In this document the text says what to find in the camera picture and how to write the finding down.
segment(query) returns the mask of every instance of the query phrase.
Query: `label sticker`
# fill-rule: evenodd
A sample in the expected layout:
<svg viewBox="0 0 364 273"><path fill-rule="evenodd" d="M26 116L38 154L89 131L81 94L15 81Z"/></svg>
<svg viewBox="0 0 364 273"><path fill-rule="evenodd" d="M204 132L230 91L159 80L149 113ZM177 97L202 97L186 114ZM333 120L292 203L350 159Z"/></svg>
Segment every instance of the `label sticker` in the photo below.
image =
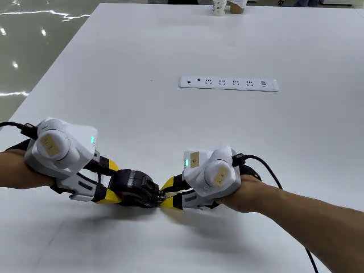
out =
<svg viewBox="0 0 364 273"><path fill-rule="evenodd" d="M224 183L226 175L228 175L228 172L229 171L226 168L219 168L213 181L214 185L221 187Z"/></svg>
<svg viewBox="0 0 364 273"><path fill-rule="evenodd" d="M191 162L190 162L190 164L191 164L191 169L192 168L196 168L196 167L198 167L199 165L200 165L200 153L199 152L193 152L192 154L191 154L191 158L190 158L191 160Z"/></svg>
<svg viewBox="0 0 364 273"><path fill-rule="evenodd" d="M43 147L45 148L47 154L49 156L55 156L56 154L58 154L60 152L56 142L54 141L53 137L49 134L43 136L40 139L41 144L43 145Z"/></svg>

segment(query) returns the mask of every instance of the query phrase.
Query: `shiny floor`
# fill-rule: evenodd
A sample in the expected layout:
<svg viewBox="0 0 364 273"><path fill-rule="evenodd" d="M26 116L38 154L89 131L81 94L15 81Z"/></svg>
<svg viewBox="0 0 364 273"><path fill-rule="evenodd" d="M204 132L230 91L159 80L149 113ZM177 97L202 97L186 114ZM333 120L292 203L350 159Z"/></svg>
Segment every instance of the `shiny floor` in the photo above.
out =
<svg viewBox="0 0 364 273"><path fill-rule="evenodd" d="M165 3L167 0L149 0ZM0 122L7 121L100 0L0 1ZM147 3L148 0L102 1ZM252 5L276 5L260 0ZM284 5L293 5L286 0Z"/></svg>

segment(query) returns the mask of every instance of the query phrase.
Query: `black cable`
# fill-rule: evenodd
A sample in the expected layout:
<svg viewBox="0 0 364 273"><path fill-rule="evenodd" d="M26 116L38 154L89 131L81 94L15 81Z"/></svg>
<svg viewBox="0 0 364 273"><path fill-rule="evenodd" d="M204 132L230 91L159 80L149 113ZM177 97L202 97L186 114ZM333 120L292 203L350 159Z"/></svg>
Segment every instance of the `black cable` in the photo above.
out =
<svg viewBox="0 0 364 273"><path fill-rule="evenodd" d="M19 128L19 129L23 128L22 124L16 123L16 122L11 122L11 121L0 122L0 127L3 127L3 126L15 126L15 127Z"/></svg>
<svg viewBox="0 0 364 273"><path fill-rule="evenodd" d="M282 185L280 184L280 182L278 180L278 178L275 176L275 174L273 173L273 171L269 167L269 165L263 159L261 159L258 156L255 156L255 155L243 155L243 154L234 155L233 156L233 166L236 167L236 166L238 166L240 164L245 164L245 160L246 159L249 159L249 158L255 159L255 160L259 161L260 163L262 163L264 165L264 167L268 170L268 172L271 174L271 176L273 177L273 179L276 182L278 188L283 189L282 188ZM309 250L307 248L305 248L305 249L306 249L307 255L309 257L309 260L311 261L313 270L315 271L315 273L319 273L319 271L317 270L317 267L316 267L316 263L313 260L313 257L312 257L311 252L309 252Z"/></svg>
<svg viewBox="0 0 364 273"><path fill-rule="evenodd" d="M37 134L38 128L30 123L21 124L12 121L0 122L0 127L3 126L15 126L21 130L20 131L21 134L32 139L37 139L38 137Z"/></svg>

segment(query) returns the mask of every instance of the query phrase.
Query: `white power strip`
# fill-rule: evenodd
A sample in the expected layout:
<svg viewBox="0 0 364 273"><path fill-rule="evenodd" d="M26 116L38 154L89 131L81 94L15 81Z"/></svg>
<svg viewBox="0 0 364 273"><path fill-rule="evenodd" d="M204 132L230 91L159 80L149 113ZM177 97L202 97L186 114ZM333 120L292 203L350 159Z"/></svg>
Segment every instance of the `white power strip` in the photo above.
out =
<svg viewBox="0 0 364 273"><path fill-rule="evenodd" d="M180 87L209 88L209 89L234 89L248 91L278 92L276 80L266 78L234 78L210 76L182 76Z"/></svg>

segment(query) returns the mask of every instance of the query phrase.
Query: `paper cup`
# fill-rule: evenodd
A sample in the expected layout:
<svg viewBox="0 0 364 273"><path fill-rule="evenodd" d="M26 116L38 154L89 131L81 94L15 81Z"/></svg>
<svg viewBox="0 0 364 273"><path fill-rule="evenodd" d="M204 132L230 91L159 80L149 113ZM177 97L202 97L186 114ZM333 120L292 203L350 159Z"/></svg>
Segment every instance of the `paper cup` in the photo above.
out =
<svg viewBox="0 0 364 273"><path fill-rule="evenodd" d="M214 15L223 16L226 10L227 0L212 0L212 12Z"/></svg>
<svg viewBox="0 0 364 273"><path fill-rule="evenodd" d="M241 14L246 7L247 0L230 0L230 12L233 14Z"/></svg>

